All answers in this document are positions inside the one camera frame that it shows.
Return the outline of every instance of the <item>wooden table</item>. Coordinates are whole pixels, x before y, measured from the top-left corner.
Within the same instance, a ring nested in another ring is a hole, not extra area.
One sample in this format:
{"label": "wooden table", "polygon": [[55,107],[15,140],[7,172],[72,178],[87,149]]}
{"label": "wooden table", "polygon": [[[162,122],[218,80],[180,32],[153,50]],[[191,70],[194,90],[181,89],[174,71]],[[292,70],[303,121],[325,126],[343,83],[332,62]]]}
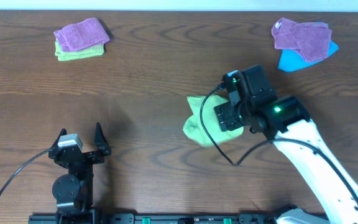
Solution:
{"label": "wooden table", "polygon": [[[106,53],[59,62],[53,31],[89,17],[113,35]],[[281,17],[327,22],[339,51],[297,72],[277,70],[270,29]],[[107,211],[237,213],[294,203],[323,212],[274,147],[231,167],[183,134],[186,96],[206,95],[224,73],[257,63],[280,95],[299,97],[358,183],[358,14],[0,11],[0,188],[62,128],[94,150],[100,121],[113,149],[94,167],[94,203]],[[235,159],[263,139],[245,131],[222,148]],[[66,172],[47,156],[31,163],[3,193],[0,223],[55,212],[52,184]]]}

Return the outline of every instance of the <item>white wall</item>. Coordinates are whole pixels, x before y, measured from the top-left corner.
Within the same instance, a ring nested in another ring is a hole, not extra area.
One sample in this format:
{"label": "white wall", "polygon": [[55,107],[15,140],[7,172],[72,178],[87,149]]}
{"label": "white wall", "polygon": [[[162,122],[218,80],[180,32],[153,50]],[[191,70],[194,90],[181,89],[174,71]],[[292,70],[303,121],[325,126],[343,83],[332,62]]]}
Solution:
{"label": "white wall", "polygon": [[0,0],[0,9],[358,12],[358,0]]}

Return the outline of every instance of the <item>blue towel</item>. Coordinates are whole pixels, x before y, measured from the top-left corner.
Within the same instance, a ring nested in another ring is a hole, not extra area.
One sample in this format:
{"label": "blue towel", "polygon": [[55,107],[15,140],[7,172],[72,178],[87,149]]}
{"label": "blue towel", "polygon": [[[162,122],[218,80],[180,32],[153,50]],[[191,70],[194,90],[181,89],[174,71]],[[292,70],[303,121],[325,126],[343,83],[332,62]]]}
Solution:
{"label": "blue towel", "polygon": [[[339,49],[333,41],[329,43],[328,57],[331,56],[335,51]],[[293,72],[302,68],[312,66],[316,63],[319,63],[322,60],[317,62],[305,62],[301,55],[297,54],[293,50],[282,50],[280,62],[278,63],[278,69],[283,70],[284,72]]]}

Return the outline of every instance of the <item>lime green towel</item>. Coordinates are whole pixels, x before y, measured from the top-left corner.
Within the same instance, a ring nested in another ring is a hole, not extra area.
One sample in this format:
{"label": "lime green towel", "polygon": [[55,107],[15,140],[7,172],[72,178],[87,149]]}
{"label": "lime green towel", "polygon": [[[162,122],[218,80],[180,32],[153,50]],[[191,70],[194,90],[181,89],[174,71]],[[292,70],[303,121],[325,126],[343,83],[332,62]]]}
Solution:
{"label": "lime green towel", "polygon": [[57,59],[61,62],[99,56],[104,53],[103,44],[95,45],[84,50],[79,50],[77,52],[62,51],[62,48],[60,47],[57,41],[55,41],[55,46],[56,46],[55,55],[57,56]]}
{"label": "lime green towel", "polygon": [[[187,97],[187,102],[189,102],[193,115],[187,119],[185,125],[183,126],[183,132],[188,138],[200,144],[200,146],[210,147],[213,143],[206,135],[200,121],[200,108],[204,99],[205,96]],[[217,144],[240,136],[244,130],[244,128],[239,128],[234,131],[221,131],[214,107],[225,102],[228,102],[228,100],[218,95],[212,95],[206,101],[203,109],[204,125]]]}

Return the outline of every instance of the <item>black mount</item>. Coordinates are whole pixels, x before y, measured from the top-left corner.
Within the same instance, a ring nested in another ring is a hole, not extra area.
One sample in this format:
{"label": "black mount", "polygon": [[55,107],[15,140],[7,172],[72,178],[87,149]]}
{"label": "black mount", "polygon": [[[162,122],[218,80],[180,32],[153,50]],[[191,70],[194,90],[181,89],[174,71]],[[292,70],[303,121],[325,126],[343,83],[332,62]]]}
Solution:
{"label": "black mount", "polygon": [[[278,216],[262,213],[242,213],[239,215],[134,215],[119,213],[105,215],[100,224],[276,224]],[[91,221],[74,224],[94,224]],[[32,215],[29,224],[55,224],[53,215]]]}
{"label": "black mount", "polygon": [[310,120],[309,113],[294,96],[277,99],[260,65],[227,73],[222,81],[230,99],[214,108],[222,131],[250,126],[251,133],[263,133],[267,139],[274,139],[277,131],[288,131],[287,125]]}
{"label": "black mount", "polygon": [[96,123],[94,145],[97,151],[82,153],[82,142],[76,134],[67,135],[66,129],[60,131],[49,158],[68,169],[68,174],[59,177],[52,187],[57,201],[55,220],[64,223],[99,223],[102,218],[93,204],[93,165],[104,163],[104,156],[111,154],[111,148]]}

